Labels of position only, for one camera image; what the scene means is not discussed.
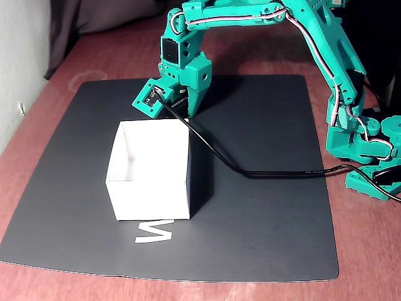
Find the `teal gripper with servo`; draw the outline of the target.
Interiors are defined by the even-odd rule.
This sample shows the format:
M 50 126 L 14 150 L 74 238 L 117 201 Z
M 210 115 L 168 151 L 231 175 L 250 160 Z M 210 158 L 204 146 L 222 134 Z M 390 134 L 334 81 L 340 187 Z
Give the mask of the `teal gripper with servo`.
M 201 51 L 184 67 L 162 60 L 159 65 L 161 78 L 169 85 L 188 87 L 188 116 L 193 117 L 211 84 L 212 62 Z

